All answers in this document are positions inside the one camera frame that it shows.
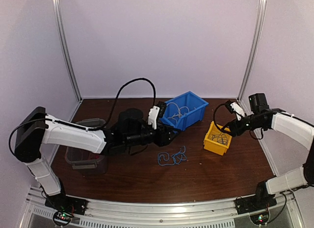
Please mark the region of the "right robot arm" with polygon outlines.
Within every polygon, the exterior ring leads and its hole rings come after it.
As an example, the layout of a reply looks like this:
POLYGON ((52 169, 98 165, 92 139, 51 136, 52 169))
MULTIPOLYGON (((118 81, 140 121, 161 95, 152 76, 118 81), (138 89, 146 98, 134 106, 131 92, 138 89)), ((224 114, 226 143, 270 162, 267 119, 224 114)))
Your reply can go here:
POLYGON ((268 143, 269 149, 278 147, 280 153, 285 153, 284 147, 287 147, 288 153, 297 153, 300 150, 293 147, 300 147, 303 148, 301 155, 305 160, 304 163, 297 160, 287 168, 287 172, 257 185, 251 204, 256 209, 262 209, 280 192, 314 185, 314 126, 280 108, 270 108, 264 93, 250 95, 249 104, 250 114, 246 114, 237 102, 220 104, 235 114, 235 119, 224 126, 217 126, 218 130, 231 137, 260 130, 255 139, 268 143))

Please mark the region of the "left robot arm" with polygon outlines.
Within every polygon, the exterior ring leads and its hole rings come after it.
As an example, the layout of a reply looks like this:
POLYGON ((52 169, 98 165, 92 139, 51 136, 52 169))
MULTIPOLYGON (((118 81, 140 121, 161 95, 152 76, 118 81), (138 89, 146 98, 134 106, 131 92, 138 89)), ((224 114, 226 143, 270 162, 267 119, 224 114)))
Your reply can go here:
POLYGON ((87 127, 60 120, 46 113, 45 108, 35 108, 19 126, 10 133, 8 141, 15 136, 15 145, 9 150, 24 163, 51 197, 59 210, 70 207, 70 198, 64 195, 60 179, 52 171, 40 148, 42 144, 54 144, 89 151, 94 154, 114 156, 134 146, 151 143, 159 147, 169 145, 181 132, 180 129, 159 121, 164 107, 153 106, 144 120, 143 112, 129 108, 120 112, 117 122, 107 128, 87 127))

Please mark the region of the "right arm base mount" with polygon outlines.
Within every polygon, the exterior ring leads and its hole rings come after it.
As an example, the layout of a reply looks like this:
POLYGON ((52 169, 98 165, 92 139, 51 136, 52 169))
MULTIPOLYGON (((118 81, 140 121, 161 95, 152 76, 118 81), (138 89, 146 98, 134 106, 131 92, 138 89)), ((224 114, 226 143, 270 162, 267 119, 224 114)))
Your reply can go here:
POLYGON ((274 197, 267 198, 266 200, 257 201, 256 196, 237 197, 234 200, 235 208, 238 215, 245 213, 252 213, 259 210, 268 210, 270 207, 275 206, 277 201, 274 197))

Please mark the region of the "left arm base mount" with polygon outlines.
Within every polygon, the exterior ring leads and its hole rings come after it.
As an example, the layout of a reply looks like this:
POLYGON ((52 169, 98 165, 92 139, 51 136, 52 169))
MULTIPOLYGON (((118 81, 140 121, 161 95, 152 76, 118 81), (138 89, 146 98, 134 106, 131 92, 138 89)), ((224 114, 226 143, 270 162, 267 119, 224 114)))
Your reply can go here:
POLYGON ((84 215, 87 206, 87 200, 71 196, 65 196, 64 198, 60 198, 59 196, 57 196, 57 198, 48 196, 45 201, 45 206, 60 212, 84 215))

